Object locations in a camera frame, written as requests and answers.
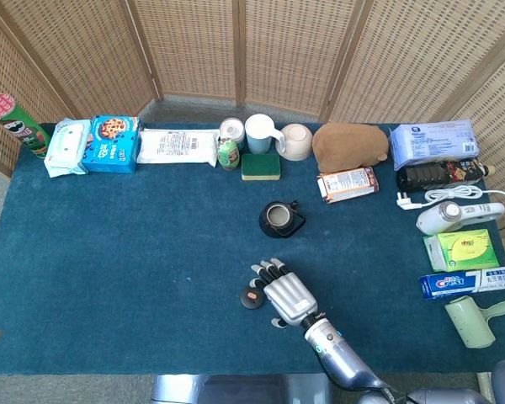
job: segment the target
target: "blue table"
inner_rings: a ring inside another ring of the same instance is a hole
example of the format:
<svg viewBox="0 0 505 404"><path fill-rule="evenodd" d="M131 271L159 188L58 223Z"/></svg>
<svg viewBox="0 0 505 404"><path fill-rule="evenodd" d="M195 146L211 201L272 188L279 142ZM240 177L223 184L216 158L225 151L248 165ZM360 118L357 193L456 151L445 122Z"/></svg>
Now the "blue table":
<svg viewBox="0 0 505 404"><path fill-rule="evenodd" d="M417 278L432 271L419 211L396 206L391 161L374 168L380 192L335 205L320 197L314 157L281 167L273 182L208 164L51 179L22 150L0 220L0 374L321 372L300 330L272 327L270 305L240 304L249 266L271 257L374 370L483 371L505 359L505 316L491 321L496 343L469 350L447 301L423 300ZM294 199L305 226L266 237L262 208ZM496 224L486 228L505 264ZM500 300L505 291L476 295Z"/></svg>

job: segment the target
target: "brown bag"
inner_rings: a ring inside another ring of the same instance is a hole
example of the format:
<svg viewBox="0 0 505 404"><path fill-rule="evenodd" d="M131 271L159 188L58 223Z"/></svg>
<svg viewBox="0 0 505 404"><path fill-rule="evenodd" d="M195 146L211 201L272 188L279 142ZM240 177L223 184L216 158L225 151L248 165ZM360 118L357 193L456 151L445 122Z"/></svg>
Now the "brown bag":
<svg viewBox="0 0 505 404"><path fill-rule="evenodd" d="M389 142L377 126L332 122L316 131L312 150L320 172L335 173L384 161Z"/></svg>

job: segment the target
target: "ceramic cup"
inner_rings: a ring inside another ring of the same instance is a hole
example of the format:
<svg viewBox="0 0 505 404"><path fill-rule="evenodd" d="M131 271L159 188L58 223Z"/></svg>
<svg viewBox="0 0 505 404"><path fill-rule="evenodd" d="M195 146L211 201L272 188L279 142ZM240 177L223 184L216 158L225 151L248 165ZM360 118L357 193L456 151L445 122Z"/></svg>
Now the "ceramic cup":
<svg viewBox="0 0 505 404"><path fill-rule="evenodd" d="M283 132L275 129L275 123L264 114L255 114L245 122L247 144L252 154L267 153L271 146L271 138L274 137L280 143L280 149L284 152L286 141Z"/></svg>
<svg viewBox="0 0 505 404"><path fill-rule="evenodd" d="M305 160L312 151L312 133L304 125L290 124L282 129L286 140L286 150L283 151L280 142L275 143L277 152L281 157L292 162Z"/></svg>

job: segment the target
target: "black round object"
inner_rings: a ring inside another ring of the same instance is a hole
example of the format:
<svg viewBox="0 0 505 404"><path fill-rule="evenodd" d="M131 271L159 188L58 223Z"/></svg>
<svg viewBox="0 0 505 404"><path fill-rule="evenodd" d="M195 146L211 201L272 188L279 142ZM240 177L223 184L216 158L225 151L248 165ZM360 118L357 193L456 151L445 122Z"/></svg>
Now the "black round object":
<svg viewBox="0 0 505 404"><path fill-rule="evenodd" d="M266 295L259 288L247 286L242 292L242 305L247 309L258 309L264 300L266 300Z"/></svg>

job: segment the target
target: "white mug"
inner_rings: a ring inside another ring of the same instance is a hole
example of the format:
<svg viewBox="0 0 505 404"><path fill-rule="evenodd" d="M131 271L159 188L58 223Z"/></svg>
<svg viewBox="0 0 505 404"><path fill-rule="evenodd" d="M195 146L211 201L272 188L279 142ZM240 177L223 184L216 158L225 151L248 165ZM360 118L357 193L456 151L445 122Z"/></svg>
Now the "white mug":
<svg viewBox="0 0 505 404"><path fill-rule="evenodd" d="M245 133L247 133L247 144L252 154L267 153L271 146L271 138L279 141L282 152L286 150L286 140L283 132L275 129L275 123L264 114L255 114L245 122Z"/></svg>

